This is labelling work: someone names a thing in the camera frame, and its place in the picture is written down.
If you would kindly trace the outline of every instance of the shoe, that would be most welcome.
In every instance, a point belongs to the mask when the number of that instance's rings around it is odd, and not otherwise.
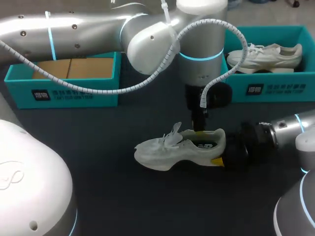
[[[242,57],[242,51],[233,51],[227,57],[227,63],[234,67]],[[294,48],[281,47],[272,44],[267,47],[261,45],[249,46],[247,58],[240,72],[252,74],[259,70],[268,70],[274,73],[291,73],[302,60],[302,45],[297,44]]]
[[[134,154],[136,161],[157,171],[168,171],[182,160],[189,160],[202,166],[224,166],[216,161],[225,149],[223,129],[203,132],[186,130],[178,133],[181,124],[176,123],[172,131],[162,138],[151,139],[137,145]]]

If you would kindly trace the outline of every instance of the teal cardboard box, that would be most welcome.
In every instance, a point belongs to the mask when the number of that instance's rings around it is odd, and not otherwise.
[[[77,78],[65,81],[89,89],[118,89],[121,53],[108,53],[89,58],[113,58],[108,78]],[[32,79],[34,71],[24,64],[12,65],[5,84],[19,109],[116,107],[117,95],[95,95],[72,91],[49,79]]]
[[[238,27],[248,43],[283,47],[303,46],[302,72],[234,74],[226,83],[233,89],[232,102],[315,101],[315,44],[304,26]],[[227,31],[224,53],[241,50],[236,36]]]

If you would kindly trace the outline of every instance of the black logo on box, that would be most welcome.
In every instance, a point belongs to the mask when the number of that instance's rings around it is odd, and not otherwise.
[[[50,101],[50,96],[46,89],[33,89],[31,92],[36,101]]]
[[[248,85],[246,95],[261,95],[264,84],[251,84]]]

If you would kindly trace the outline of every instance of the cable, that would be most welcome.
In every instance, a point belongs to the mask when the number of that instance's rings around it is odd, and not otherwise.
[[[220,82],[224,79],[226,79],[227,77],[229,77],[231,74],[235,73],[235,71],[237,71],[239,69],[239,67],[241,66],[241,64],[244,62],[246,55],[247,55],[247,51],[248,51],[248,47],[247,47],[247,42],[245,37],[242,35],[242,33],[233,25],[231,25],[228,22],[222,21],[222,20],[216,20],[216,19],[205,19],[205,20],[199,20],[196,21],[190,25],[188,25],[187,27],[185,27],[177,36],[178,41],[180,41],[184,35],[189,32],[192,28],[201,26],[201,25],[208,25],[208,24],[215,24],[215,25],[220,25],[225,27],[226,29],[228,29],[229,31],[233,32],[241,41],[242,46],[243,46],[243,54],[242,54],[242,59],[236,64],[235,67],[233,67],[231,70],[229,70],[228,72],[226,72],[225,74],[221,75],[220,77],[217,77],[216,79],[212,80],[204,89],[202,95],[201,95],[201,101],[200,101],[200,106],[206,108],[207,107],[207,92],[209,90],[209,88],[214,85],[217,82]],[[128,92],[132,92],[132,91],[136,91],[146,85],[148,85],[150,82],[152,82],[158,75],[160,72],[162,72],[163,70],[165,70],[172,62],[172,60],[174,59],[174,54],[177,51],[177,46],[176,46],[176,42],[173,42],[173,44],[171,45],[169,51],[167,52],[165,58],[163,59],[163,61],[161,62],[161,64],[158,66],[157,70],[146,80],[144,80],[143,82],[128,87],[128,88],[123,88],[123,89],[116,89],[116,90],[98,90],[98,89],[91,89],[91,88],[83,88],[83,87],[79,87],[73,84],[70,84],[66,81],[63,81],[61,79],[58,79],[57,77],[49,74],[48,72],[44,71],[43,69],[39,68],[37,65],[35,65],[34,63],[32,63],[31,61],[29,61],[28,59],[26,59],[24,56],[22,56],[20,53],[18,53],[17,51],[15,51],[14,49],[12,49],[10,46],[8,46],[7,44],[5,44],[3,41],[0,40],[0,47],[4,48],[5,50],[7,50],[9,53],[11,53],[13,56],[15,56],[18,60],[20,60],[22,63],[26,64],[27,66],[29,66],[30,68],[32,68],[34,71],[39,72],[40,74],[44,75],[46,78],[52,80],[53,82],[65,86],[67,88],[70,88],[72,90],[76,90],[76,91],[80,91],[80,92],[87,92],[87,93],[93,93],[93,94],[123,94],[123,93],[128,93]]]

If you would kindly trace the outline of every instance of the gray tabletop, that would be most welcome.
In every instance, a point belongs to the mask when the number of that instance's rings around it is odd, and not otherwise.
[[[145,89],[121,95],[117,108],[97,109],[18,110],[3,82],[6,70],[0,72],[0,92],[24,128],[72,173],[83,236],[274,235],[274,207],[302,176],[290,151],[247,172],[190,162],[156,172],[134,160],[138,143],[169,133],[178,121],[191,128],[175,66]],[[124,59],[121,87],[143,79]],[[234,131],[245,120],[269,121],[313,107],[231,104],[211,111],[207,129]]]

